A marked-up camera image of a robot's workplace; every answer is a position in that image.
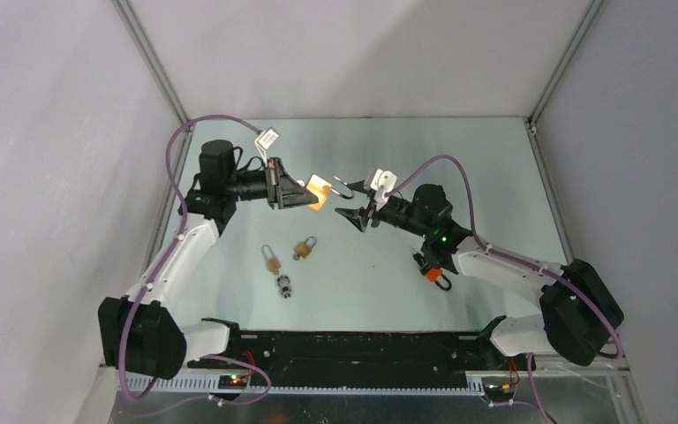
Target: metal hook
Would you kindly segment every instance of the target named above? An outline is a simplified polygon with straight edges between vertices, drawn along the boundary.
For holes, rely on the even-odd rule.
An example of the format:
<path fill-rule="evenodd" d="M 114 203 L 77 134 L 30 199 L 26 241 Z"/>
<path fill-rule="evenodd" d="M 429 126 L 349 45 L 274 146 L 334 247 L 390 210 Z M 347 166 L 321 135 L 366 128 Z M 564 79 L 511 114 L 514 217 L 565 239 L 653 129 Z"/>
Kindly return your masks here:
<path fill-rule="evenodd" d="M 339 177 L 337 177 L 336 175 L 334 175 L 334 176 L 332 176 L 332 177 L 334 177 L 334 179 L 335 179 L 336 181 L 339 181 L 339 183 L 342 184 L 342 186 L 344 186 L 344 188 L 346 188 L 347 190 L 349 190 L 349 191 L 350 191 L 350 195 L 348 196 L 347 194 L 339 193 L 337 190 L 334 189 L 334 187 L 331 187 L 331 193 L 336 194 L 337 196 L 341 197 L 342 199 L 354 199 L 354 198 L 355 198 L 355 191 L 352 190 L 352 189 L 347 185 L 347 183 L 345 183 L 344 181 L 342 181 L 342 179 L 339 178 Z"/>
<path fill-rule="evenodd" d="M 266 261 L 271 261 L 272 259 L 276 258 L 274 250 L 272 250 L 271 246 L 269 245 L 264 245 L 261 247 L 261 254 L 264 256 Z"/>
<path fill-rule="evenodd" d="M 318 244 L 318 239 L 316 239 L 314 236 L 310 236 L 310 237 L 306 238 L 303 243 L 305 243 L 306 246 L 313 249 L 315 247 L 315 245 Z"/>

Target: metal frame bar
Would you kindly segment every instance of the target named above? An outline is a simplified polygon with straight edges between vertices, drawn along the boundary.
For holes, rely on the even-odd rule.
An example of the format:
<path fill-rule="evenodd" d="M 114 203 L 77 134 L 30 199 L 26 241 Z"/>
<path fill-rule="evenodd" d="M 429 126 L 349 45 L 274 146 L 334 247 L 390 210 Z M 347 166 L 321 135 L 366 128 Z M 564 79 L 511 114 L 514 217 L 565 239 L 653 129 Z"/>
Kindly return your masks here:
<path fill-rule="evenodd" d="M 528 119 L 524 120 L 524 125 L 529 136 L 529 142 L 531 143 L 531 151 L 534 153 L 534 159 L 537 161 L 537 168 L 539 169 L 539 176 L 542 178 L 542 185 L 545 187 L 547 203 L 549 203 L 550 210 L 552 211 L 552 218 L 557 227 L 557 236 L 560 238 L 560 244 L 562 246 L 562 251 L 565 253 L 565 259 L 570 263 L 576 258 L 576 255 L 573 250 L 573 245 L 570 243 L 570 238 L 568 237 L 568 227 L 565 224 L 565 218 L 563 217 L 560 202 L 558 202 L 557 192 L 555 191 L 552 179 L 549 176 L 545 157 L 539 146 L 539 141 L 537 140 L 536 131 Z"/>
<path fill-rule="evenodd" d="M 552 75 L 550 75 L 547 84 L 542 90 L 542 94 L 537 100 L 537 104 L 534 105 L 534 109 L 529 115 L 529 122 L 533 125 L 536 125 L 539 119 L 542 117 L 542 114 L 545 111 L 547 104 L 552 97 L 552 94 L 557 87 L 557 85 L 562 80 L 563 75 L 565 75 L 568 65 L 573 61 L 573 58 L 576 56 L 576 51 L 583 43 L 586 35 L 594 24 L 597 16 L 602 10 L 602 7 L 606 3 L 606 0 L 591 0 L 586 11 L 584 12 L 583 17 L 581 17 L 578 27 L 573 35 L 570 37 L 570 42 L 566 46 L 565 51 L 562 52 L 560 60 L 557 62 L 557 65 L 554 67 Z"/>
<path fill-rule="evenodd" d="M 646 424 L 648 417 L 643 408 L 639 408 L 635 384 L 630 375 L 607 376 L 606 388 L 612 399 L 614 411 L 617 414 L 617 422 L 620 424 Z"/>
<path fill-rule="evenodd" d="M 139 16 L 136 14 L 131 2 L 129 0 L 111 1 L 113 5 L 116 6 L 118 16 L 121 17 L 126 29 L 128 29 L 129 35 L 133 39 L 134 44 L 136 44 L 137 49 L 139 49 L 141 58 L 144 59 L 144 62 L 149 67 L 149 71 L 152 73 L 154 81 L 157 83 L 160 91 L 162 91 L 162 95 L 173 109 L 173 112 L 175 112 L 178 121 L 180 121 L 181 124 L 188 121 L 190 118 L 188 117 L 188 114 L 185 113 L 185 108 L 170 81 L 170 77 L 168 76 L 168 73 L 165 72 L 165 68 L 162 66 L 160 58 L 154 51 L 152 42 L 149 41 L 147 31 L 144 29 L 144 26 L 141 25 Z"/>
<path fill-rule="evenodd" d="M 181 370 L 178 375 L 170 380 L 157 380 L 152 388 L 155 392 L 167 393 L 241 393 L 243 389 L 220 389 L 219 379 L 223 375 L 230 375 L 230 370 L 221 370 L 216 372 L 209 370 L 207 374 L 203 373 L 185 373 Z M 129 376 L 129 388 L 132 390 L 144 390 L 152 381 L 152 377 L 146 375 L 131 374 Z M 261 391 L 264 386 L 249 385 L 249 390 Z M 348 387 L 319 388 L 319 387 L 286 387 L 273 386 L 271 394 L 276 395 L 347 395 L 347 396 L 482 396 L 485 394 L 482 379 L 479 377 L 467 378 L 466 387 L 445 388 L 445 389 L 355 389 Z"/>
<path fill-rule="evenodd" d="M 568 362 L 559 355 L 535 355 L 534 360 L 536 368 L 532 373 L 536 378 L 630 376 L 630 368 L 625 359 L 609 360 L 596 358 L 588 367 L 581 367 Z M 466 374 L 477 377 L 509 376 L 508 371 L 467 371 Z"/>
<path fill-rule="evenodd" d="M 144 63 L 147 64 L 149 72 L 152 74 L 152 78 L 157 83 L 157 86 L 160 88 L 162 96 L 165 98 L 165 101 L 168 103 L 170 108 L 175 113 L 177 120 L 184 124 L 190 120 L 188 114 L 185 112 L 185 108 L 178 97 L 173 83 L 170 80 L 170 76 L 165 72 L 165 68 L 162 65 L 162 61 L 159 56 L 157 56 L 156 51 L 152 42 L 149 40 L 147 31 L 144 29 L 144 26 L 139 20 L 139 15 L 133 8 L 133 5 L 130 0 L 111 0 L 113 5 L 116 6 L 118 16 L 124 22 L 126 29 L 128 30 L 129 35 L 133 39 L 134 44 L 136 44 L 137 49 L 141 58 L 144 60 Z M 183 141 L 175 149 L 175 156 L 172 159 L 173 162 L 173 175 L 176 177 L 176 181 L 180 180 L 180 176 L 183 173 L 183 167 L 185 164 L 185 158 L 188 156 L 188 149 L 191 146 L 192 132 L 187 131 L 183 138 Z M 173 205 L 175 204 L 175 196 L 173 193 L 173 188 L 170 185 L 167 185 L 165 192 L 162 198 L 162 204 L 160 205 L 159 210 L 157 211 L 157 217 L 155 219 L 155 230 L 150 239 L 149 246 L 147 247 L 147 256 L 144 261 L 142 271 L 149 265 L 149 263 L 154 259 L 154 256 L 162 247 L 162 242 L 164 241 L 164 231 L 167 227 L 166 223 L 170 219 L 170 215 L 173 212 Z"/>

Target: orange object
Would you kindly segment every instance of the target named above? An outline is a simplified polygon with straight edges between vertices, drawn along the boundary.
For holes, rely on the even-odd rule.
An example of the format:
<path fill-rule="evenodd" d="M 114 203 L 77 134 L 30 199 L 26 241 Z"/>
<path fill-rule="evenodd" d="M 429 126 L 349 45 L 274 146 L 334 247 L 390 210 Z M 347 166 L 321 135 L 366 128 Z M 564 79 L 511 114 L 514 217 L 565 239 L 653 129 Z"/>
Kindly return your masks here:
<path fill-rule="evenodd" d="M 279 260 L 276 259 L 276 255 L 274 254 L 274 250 L 271 248 L 269 245 L 264 245 L 261 247 L 261 254 L 264 256 L 264 260 L 267 262 L 267 269 L 269 272 L 274 274 L 275 276 L 279 275 L 279 268 L 282 266 L 281 263 L 279 263 Z"/>
<path fill-rule="evenodd" d="M 440 268 L 432 268 L 425 274 L 425 277 L 430 280 L 430 283 L 435 283 L 440 276 L 443 275 L 443 270 Z"/>
<path fill-rule="evenodd" d="M 308 208 L 311 208 L 316 212 L 320 211 L 320 209 L 323 208 L 323 204 L 326 203 L 326 199 L 331 194 L 331 183 L 313 174 L 311 175 L 311 179 L 308 180 L 308 184 L 305 188 L 318 197 L 318 203 L 308 205 Z"/>
<path fill-rule="evenodd" d="M 318 240 L 314 236 L 306 238 L 305 241 L 301 241 L 295 246 L 295 254 L 292 255 L 292 259 L 298 261 L 301 258 L 307 258 L 316 244 L 318 244 Z"/>

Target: orange wire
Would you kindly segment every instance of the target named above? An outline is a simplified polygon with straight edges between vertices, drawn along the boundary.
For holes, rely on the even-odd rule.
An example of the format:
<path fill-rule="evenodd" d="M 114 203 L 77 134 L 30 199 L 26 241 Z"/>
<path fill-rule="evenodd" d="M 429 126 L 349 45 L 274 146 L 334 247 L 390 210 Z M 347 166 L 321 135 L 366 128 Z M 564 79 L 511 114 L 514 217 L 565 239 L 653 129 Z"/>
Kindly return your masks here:
<path fill-rule="evenodd" d="M 516 366 L 516 361 L 515 360 L 510 360 L 510 364 L 508 365 L 508 369 L 511 370 L 511 372 L 516 373 L 516 382 L 513 383 L 513 385 L 517 385 L 521 382 L 521 375 L 518 374 L 518 367 Z"/>
<path fill-rule="evenodd" d="M 256 359 L 253 357 L 253 354 L 251 353 L 251 351 L 243 351 L 243 353 L 245 354 L 245 356 L 248 357 L 248 362 L 251 362 L 251 365 L 253 365 L 255 367 L 256 366 Z M 251 370 L 251 372 L 248 373 L 249 377 L 251 375 L 253 375 L 253 370 Z"/>
<path fill-rule="evenodd" d="M 513 360 L 508 361 L 508 383 L 513 384 Z"/>

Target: cable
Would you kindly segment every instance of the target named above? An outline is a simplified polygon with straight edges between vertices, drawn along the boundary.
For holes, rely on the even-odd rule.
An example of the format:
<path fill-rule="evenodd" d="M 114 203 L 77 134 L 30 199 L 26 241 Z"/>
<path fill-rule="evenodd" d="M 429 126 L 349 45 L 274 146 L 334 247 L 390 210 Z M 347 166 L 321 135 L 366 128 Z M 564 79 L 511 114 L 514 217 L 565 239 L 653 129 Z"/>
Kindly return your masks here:
<path fill-rule="evenodd" d="M 185 196 L 180 191 L 180 187 L 178 187 L 177 181 L 175 179 L 175 174 L 173 172 L 173 167 L 172 167 L 172 163 L 171 163 L 172 160 L 170 159 L 170 152 L 172 151 L 173 144 L 175 144 L 177 137 L 183 131 L 190 130 L 198 122 L 208 121 L 208 120 L 234 121 L 234 122 L 237 122 L 237 123 L 245 126 L 248 129 L 250 129 L 254 133 L 259 134 L 261 132 L 260 129 L 258 129 L 254 125 L 244 121 L 243 119 L 240 119 L 239 117 L 232 117 L 230 115 L 206 115 L 204 117 L 196 117 L 195 119 L 191 119 L 190 121 L 184 123 L 183 125 L 180 125 L 177 128 L 177 130 L 173 133 L 173 135 L 170 137 L 170 140 L 168 141 L 168 146 L 165 148 L 165 170 L 168 173 L 168 181 L 170 182 L 170 185 L 173 187 L 173 191 L 175 192 L 175 195 L 180 200 L 181 217 L 180 217 L 180 223 L 178 224 L 178 227 L 177 227 L 176 237 L 172 239 L 172 242 L 170 242 L 170 246 L 168 246 L 168 249 L 162 255 L 162 258 L 154 266 L 154 268 L 152 269 L 152 272 L 149 273 L 149 278 L 147 279 L 147 284 L 142 285 L 141 288 L 139 289 L 139 293 L 136 295 L 136 298 L 134 299 L 133 304 L 131 306 L 131 310 L 129 311 L 129 313 L 126 317 L 126 321 L 124 323 L 124 328 L 121 331 L 121 340 L 120 340 L 120 346 L 119 346 L 119 349 L 118 349 L 118 376 L 119 376 L 120 382 L 121 382 L 121 391 L 124 393 L 125 398 L 127 400 L 129 400 L 130 402 L 139 402 L 142 398 L 144 398 L 146 395 L 149 394 L 149 391 L 152 389 L 152 387 L 154 386 L 154 383 L 157 381 L 156 378 L 152 379 L 152 381 L 149 383 L 149 385 L 138 396 L 134 395 L 129 390 L 128 380 L 126 379 L 126 349 L 128 347 L 128 338 L 129 338 L 129 333 L 131 333 L 131 325 L 132 325 L 132 322 L 133 322 L 133 317 L 134 317 L 134 315 L 136 315 L 136 312 L 139 310 L 139 305 L 141 304 L 141 300 L 144 299 L 144 295 L 146 295 L 147 291 L 150 290 L 150 287 L 148 287 L 148 286 L 154 282 L 154 279 L 157 278 L 158 274 L 160 274 L 162 267 L 165 265 L 165 263 L 167 263 L 167 261 L 170 259 L 170 256 L 175 251 L 175 248 L 177 247 L 178 243 L 180 242 L 178 237 L 182 236 L 185 233 L 185 225 L 188 222 L 188 207 L 185 205 Z"/>
<path fill-rule="evenodd" d="M 239 154 L 237 155 L 237 160 L 235 161 L 235 169 L 232 171 L 233 174 L 235 173 L 235 171 L 237 171 L 237 166 L 240 164 L 240 160 L 243 159 L 243 148 L 241 148 L 240 146 L 235 146 L 232 148 L 233 152 L 236 150 L 238 151 Z"/>
<path fill-rule="evenodd" d="M 251 353 L 251 351 L 243 351 L 243 353 L 245 354 L 246 357 L 248 357 L 248 362 L 250 362 L 251 365 L 253 365 L 255 367 L 256 366 L 256 359 L 253 357 L 253 354 Z M 253 375 L 253 372 L 254 371 L 251 370 L 251 372 L 248 374 L 248 376 L 250 377 L 251 375 Z"/>
<path fill-rule="evenodd" d="M 534 409 L 534 410 L 537 410 L 537 411 L 539 410 L 539 408 L 538 408 L 536 405 L 530 404 L 529 402 L 524 402 L 523 400 L 514 400 L 514 401 L 510 401 L 510 402 L 509 402 L 509 401 L 506 401 L 506 402 L 494 402 L 494 401 L 490 400 L 490 398 L 487 397 L 487 395 L 484 395 L 483 397 L 480 397 L 480 399 L 481 399 L 483 402 L 485 402 L 485 403 L 487 404 L 487 406 L 489 406 L 489 407 L 491 407 L 491 408 L 492 408 L 492 407 L 495 407 L 495 406 L 513 406 L 513 405 L 520 405 L 520 406 L 529 406 L 531 409 Z M 547 422 L 552 423 L 552 424 L 557 424 L 557 420 L 556 420 L 552 415 L 550 415 L 549 413 L 546 413 L 546 414 L 547 414 L 547 419 L 548 419 Z"/>
<path fill-rule="evenodd" d="M 250 369 L 251 371 L 259 373 L 259 374 L 261 374 L 262 377 L 264 377 L 264 380 L 266 380 L 267 387 L 257 397 L 254 397 L 253 399 L 249 399 L 249 400 L 244 400 L 244 401 L 237 401 L 236 399 L 226 400 L 226 399 L 222 399 L 221 397 L 217 397 L 217 396 L 209 393 L 209 394 L 206 394 L 206 395 L 195 395 L 195 396 L 187 397 L 185 399 L 181 399 L 181 400 L 177 401 L 175 404 L 170 405 L 170 406 L 166 406 L 166 407 L 162 408 L 161 410 L 154 411 L 153 413 L 123 413 L 123 412 L 121 412 L 121 413 L 123 413 L 124 415 L 128 415 L 130 417 L 133 417 L 133 418 L 151 418 L 151 417 L 156 417 L 158 415 L 162 415 L 162 414 L 164 414 L 168 411 L 171 411 L 171 410 L 173 410 L 173 409 L 175 409 L 175 408 L 177 408 L 181 405 L 187 404 L 189 402 L 193 402 L 194 400 L 204 400 L 204 399 L 206 399 L 206 400 L 216 400 L 217 404 L 219 406 L 222 406 L 222 405 L 233 405 L 233 406 L 250 405 L 250 404 L 254 404 L 254 403 L 260 401 L 261 399 L 263 399 L 269 393 L 269 391 L 271 391 L 271 387 L 272 387 L 271 379 L 269 379 L 267 373 L 264 372 L 263 369 L 256 367 L 255 365 L 251 365 L 251 364 L 248 364 L 246 362 L 242 362 L 240 360 L 234 360 L 232 358 L 227 358 L 227 357 L 220 356 L 220 355 L 207 355 L 204 358 L 208 359 L 208 360 L 221 360 L 221 361 L 231 362 L 235 365 L 239 365 L 240 367 L 245 367 L 245 368 Z"/>
<path fill-rule="evenodd" d="M 243 168 L 240 168 L 239 170 L 247 170 L 248 168 L 251 167 L 251 163 L 253 162 L 253 159 L 258 159 L 259 162 L 261 162 L 261 166 L 258 168 L 260 170 L 266 169 L 267 165 L 264 163 L 264 160 L 261 159 L 261 156 L 254 156 L 251 159 L 248 159 L 248 162 L 243 165 Z"/>
<path fill-rule="evenodd" d="M 477 234 L 477 229 L 474 225 L 474 201 L 472 199 L 471 195 L 471 186 L 469 185 L 469 179 L 466 177 L 466 172 L 463 170 L 463 166 L 451 155 L 435 155 L 431 157 L 430 159 L 427 160 L 427 162 L 423 163 L 417 170 L 412 172 L 412 174 L 405 179 L 400 185 L 398 185 L 394 190 L 391 190 L 390 192 L 386 193 L 386 197 L 389 197 L 393 195 L 394 193 L 398 193 L 401 191 L 403 188 L 405 188 L 414 178 L 416 178 L 423 170 L 425 170 L 428 166 L 430 166 L 432 163 L 437 162 L 441 159 L 448 159 L 451 161 L 459 170 L 461 173 L 461 177 L 463 178 L 463 183 L 466 186 L 466 199 L 469 202 L 469 222 L 470 222 L 470 227 L 471 227 L 471 235 L 474 238 L 474 240 L 477 242 L 477 245 L 479 248 L 483 250 L 487 250 L 487 245 L 485 242 L 482 241 L 482 239 L 479 237 Z M 583 303 L 586 304 L 586 306 L 591 309 L 591 311 L 596 315 L 597 318 L 599 318 L 599 321 L 604 325 L 606 331 L 609 333 L 610 337 L 614 340 L 614 344 L 617 347 L 617 353 L 614 355 L 614 358 L 621 358 L 625 354 L 625 350 L 622 347 L 622 341 L 620 340 L 620 336 L 617 334 L 617 331 L 614 330 L 614 327 L 612 326 L 612 323 L 609 322 L 609 320 L 602 314 L 601 310 L 599 307 L 594 304 L 591 299 L 589 299 L 588 296 L 586 296 L 582 291 L 578 290 L 577 287 L 575 287 L 568 279 L 564 278 L 563 276 L 559 276 L 555 274 L 552 270 L 550 269 L 544 269 L 539 267 L 539 265 L 533 264 L 529 261 L 525 261 L 519 257 L 516 257 L 512 254 L 507 254 L 505 252 L 501 252 L 500 250 L 490 248 L 489 253 L 494 255 L 494 256 L 500 256 L 501 258 L 516 263 L 518 265 L 524 266 L 528 269 L 531 269 L 532 271 L 537 271 L 537 272 L 543 272 L 545 275 L 549 276 L 550 278 L 553 278 L 555 281 L 559 282 L 560 284 L 568 287 L 569 290 L 571 290 L 580 300 L 583 301 Z"/>
<path fill-rule="evenodd" d="M 521 375 L 518 374 L 518 367 L 516 366 L 516 362 L 514 360 L 510 360 L 510 364 L 508 365 L 508 369 L 511 371 L 510 381 L 512 383 L 510 385 L 511 386 L 518 386 L 518 384 L 521 382 Z M 516 373 L 516 382 L 513 382 L 513 373 Z"/>
<path fill-rule="evenodd" d="M 189 192 L 190 192 L 191 190 L 193 190 L 194 188 L 196 188 L 196 183 L 199 182 L 199 178 L 200 178 L 200 177 L 201 177 L 201 174 L 200 174 L 200 173 L 199 173 L 199 174 L 194 174 L 194 175 L 193 175 L 193 182 L 191 182 L 191 188 L 188 189 Z"/>
<path fill-rule="evenodd" d="M 531 385 L 531 394 L 534 395 L 534 402 L 537 403 L 537 408 L 542 413 L 542 417 L 545 419 L 546 422 L 549 422 L 550 414 L 547 412 L 545 407 L 542 405 L 541 399 L 539 399 L 539 393 L 537 392 L 537 382 L 534 381 L 534 376 L 531 374 L 531 363 L 533 361 L 534 361 L 534 354 L 529 353 L 529 356 L 526 357 L 526 373 L 529 374 L 529 384 Z"/>

